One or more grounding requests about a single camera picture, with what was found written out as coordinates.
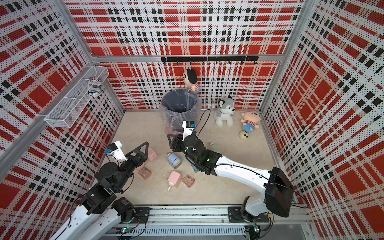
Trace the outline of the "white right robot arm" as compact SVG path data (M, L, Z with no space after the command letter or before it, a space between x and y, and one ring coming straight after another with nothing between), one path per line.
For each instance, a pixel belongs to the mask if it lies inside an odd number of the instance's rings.
M240 217L234 221L255 222L267 213L287 218L290 215L294 187L286 174L277 167L261 170L237 163L222 154L207 149L193 132L191 135L167 135L170 149L182 152L194 168L206 175L225 177L245 184L261 197L246 197L240 209Z

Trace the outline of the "pink sharpener shavings tray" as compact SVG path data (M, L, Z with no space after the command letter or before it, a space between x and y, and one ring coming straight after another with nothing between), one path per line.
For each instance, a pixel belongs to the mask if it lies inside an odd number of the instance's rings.
M195 183L195 179L187 174L183 177L182 182L185 186L191 188Z

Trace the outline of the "pink pencil sharpener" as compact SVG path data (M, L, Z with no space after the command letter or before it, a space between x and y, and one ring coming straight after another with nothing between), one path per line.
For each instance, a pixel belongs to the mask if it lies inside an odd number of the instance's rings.
M148 160L150 162L154 161L157 158L157 153L151 147L148 148Z
M182 176L177 171L172 171L169 178L168 178L168 191L170 191L172 188L178 188L180 183L182 181Z

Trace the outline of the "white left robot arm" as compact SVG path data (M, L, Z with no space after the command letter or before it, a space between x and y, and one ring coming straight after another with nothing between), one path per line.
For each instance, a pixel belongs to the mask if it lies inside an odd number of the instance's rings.
M116 141L108 145L106 155L115 160L100 167L95 173L97 183L81 198L80 204L69 219L51 237L53 240L98 240L103 234L121 222L146 224L144 215L123 194L128 180L134 179L134 171L149 158L149 143L145 142L127 154Z

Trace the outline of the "light blue pencil sharpener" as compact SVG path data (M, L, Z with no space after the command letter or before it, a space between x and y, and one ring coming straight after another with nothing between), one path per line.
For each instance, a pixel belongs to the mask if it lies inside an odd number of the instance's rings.
M168 153L168 161L174 169L177 169L182 163L181 159L175 153Z

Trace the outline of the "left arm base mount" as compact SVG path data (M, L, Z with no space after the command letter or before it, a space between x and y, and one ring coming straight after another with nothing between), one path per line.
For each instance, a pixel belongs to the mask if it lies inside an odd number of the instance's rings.
M121 222L124 224L147 223L151 208L133 207L125 211L121 216Z

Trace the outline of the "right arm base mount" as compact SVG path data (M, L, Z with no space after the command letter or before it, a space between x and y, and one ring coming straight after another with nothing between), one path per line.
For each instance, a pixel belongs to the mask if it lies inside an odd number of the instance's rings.
M230 223L269 223L267 213L262 213L258 216L253 216L247 211L242 210L242 207L228 207L228 216Z

